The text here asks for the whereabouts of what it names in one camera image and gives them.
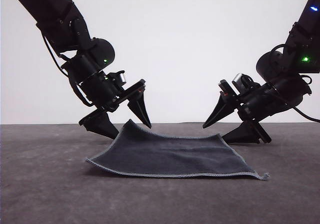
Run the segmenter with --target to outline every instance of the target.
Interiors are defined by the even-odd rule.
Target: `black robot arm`
[[[116,111],[127,99],[129,109],[151,127],[144,102],[145,81],[141,79],[125,90],[122,87],[126,83],[124,71],[103,72],[115,59],[115,51],[108,41],[90,37],[86,22],[72,0],[19,1],[37,21],[45,42],[48,41],[57,56],[66,61],[58,67],[62,72],[63,69],[67,71],[63,73],[77,97],[85,105],[97,108],[81,119],[80,125],[88,131],[115,138],[118,130],[107,112]],[[74,57],[62,54],[70,50],[76,50]]]
[[[277,49],[283,47],[283,53]],[[301,17],[284,44],[264,54],[256,64],[258,74],[266,81],[260,85],[247,75],[238,74],[232,81],[239,94],[222,80],[220,98],[214,111],[203,125],[206,128],[238,110],[243,123],[223,138],[228,143],[265,143],[270,136],[259,124],[262,119],[291,108],[304,117],[298,106],[305,94],[311,94],[312,80],[300,73],[320,72],[320,0],[308,0]]]

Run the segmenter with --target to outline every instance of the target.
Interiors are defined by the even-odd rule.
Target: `white wall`
[[[256,62],[283,43],[307,0],[73,0],[91,36],[112,43],[105,72],[126,71],[127,85],[146,80],[154,123],[205,121],[219,97],[217,83],[237,73],[263,80]],[[77,123],[93,111],[56,69],[35,20],[18,0],[1,0],[1,123]],[[320,76],[300,108],[320,117]],[[137,121],[126,104],[114,123]],[[234,113],[223,119],[238,122]],[[294,111],[266,122],[301,122]]]

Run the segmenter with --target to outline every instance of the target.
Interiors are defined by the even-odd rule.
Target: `cloth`
[[[132,120],[104,152],[86,160],[108,172],[136,177],[269,177],[259,176],[220,134],[172,137],[145,130]]]

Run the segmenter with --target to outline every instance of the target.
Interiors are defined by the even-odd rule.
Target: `table surface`
[[[238,124],[153,124],[175,136]],[[76,124],[1,126],[4,224],[319,224],[320,124],[262,124],[269,144],[232,147],[271,179],[121,177],[85,162],[112,140]]]

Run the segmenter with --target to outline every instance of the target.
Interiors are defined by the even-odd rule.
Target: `green led light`
[[[302,61],[302,62],[309,62],[309,61],[310,61],[310,58],[307,57],[307,56],[305,56],[305,57],[302,58],[301,61]]]

